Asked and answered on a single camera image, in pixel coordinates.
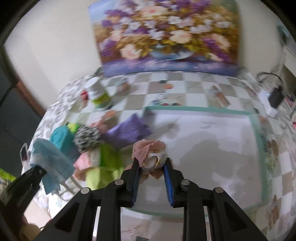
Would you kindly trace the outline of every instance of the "light blue towel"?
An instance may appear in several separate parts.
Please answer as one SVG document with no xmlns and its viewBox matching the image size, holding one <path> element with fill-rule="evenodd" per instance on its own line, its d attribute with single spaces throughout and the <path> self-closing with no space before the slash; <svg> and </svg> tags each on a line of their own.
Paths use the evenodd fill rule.
<svg viewBox="0 0 296 241">
<path fill-rule="evenodd" d="M 75 167 L 73 161 L 51 142 L 36 139 L 32 146 L 30 166 L 38 165 L 47 171 L 42 178 L 45 193 L 59 190 L 59 185 L 73 175 Z"/>
</svg>

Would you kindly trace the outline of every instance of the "pink lace cloth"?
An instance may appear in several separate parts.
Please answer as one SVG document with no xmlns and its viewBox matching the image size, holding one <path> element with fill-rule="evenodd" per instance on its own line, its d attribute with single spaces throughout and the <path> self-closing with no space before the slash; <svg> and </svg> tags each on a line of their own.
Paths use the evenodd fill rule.
<svg viewBox="0 0 296 241">
<path fill-rule="evenodd" d="M 142 168 L 142 179 L 147 179 L 149 175 L 155 179 L 159 179 L 163 175 L 162 166 L 159 168 L 152 168 L 148 170 L 145 164 L 145 159 L 149 153 L 159 153 L 165 149 L 165 143 L 159 140 L 141 140 L 133 145 L 132 160 L 135 158 L 139 161 L 139 166 Z"/>
</svg>

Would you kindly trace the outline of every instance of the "metal screw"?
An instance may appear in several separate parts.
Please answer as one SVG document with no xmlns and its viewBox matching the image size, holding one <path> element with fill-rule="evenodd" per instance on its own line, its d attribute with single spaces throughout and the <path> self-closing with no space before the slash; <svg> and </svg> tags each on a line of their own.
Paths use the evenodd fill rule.
<svg viewBox="0 0 296 241">
<path fill-rule="evenodd" d="M 82 189 L 80 190 L 80 192 L 81 192 L 82 194 L 87 194 L 87 193 L 89 193 L 89 188 L 82 188 Z"/>
<path fill-rule="evenodd" d="M 124 180 L 122 180 L 122 179 L 117 179 L 115 181 L 115 185 L 122 185 L 123 183 L 124 183 Z"/>
<path fill-rule="evenodd" d="M 224 192 L 224 189 L 222 187 L 216 187 L 215 192 L 216 193 L 222 193 L 222 192 Z"/>
<path fill-rule="evenodd" d="M 184 186 L 189 185 L 189 183 L 190 183 L 190 181 L 187 180 L 187 179 L 183 179 L 183 180 L 181 181 L 181 184 L 184 185 Z"/>
</svg>

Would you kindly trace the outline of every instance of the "small red object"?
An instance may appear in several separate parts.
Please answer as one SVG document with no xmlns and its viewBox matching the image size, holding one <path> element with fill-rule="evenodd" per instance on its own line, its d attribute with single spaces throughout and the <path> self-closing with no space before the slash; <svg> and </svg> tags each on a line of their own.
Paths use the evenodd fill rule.
<svg viewBox="0 0 296 241">
<path fill-rule="evenodd" d="M 89 99 L 88 94 L 87 94 L 87 92 L 86 92 L 85 90 L 83 90 L 83 91 L 81 92 L 80 96 L 81 96 L 81 98 L 82 98 L 83 100 L 88 100 L 88 99 Z"/>
</svg>

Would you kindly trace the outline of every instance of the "white bottle cap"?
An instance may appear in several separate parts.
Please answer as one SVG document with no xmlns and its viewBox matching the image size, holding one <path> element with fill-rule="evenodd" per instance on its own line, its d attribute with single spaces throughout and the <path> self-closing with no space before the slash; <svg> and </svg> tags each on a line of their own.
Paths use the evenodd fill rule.
<svg viewBox="0 0 296 241">
<path fill-rule="evenodd" d="M 104 92 L 104 88 L 100 84 L 99 80 L 99 77 L 93 77 L 90 80 L 88 80 L 84 86 L 87 89 L 87 92 Z"/>
</svg>

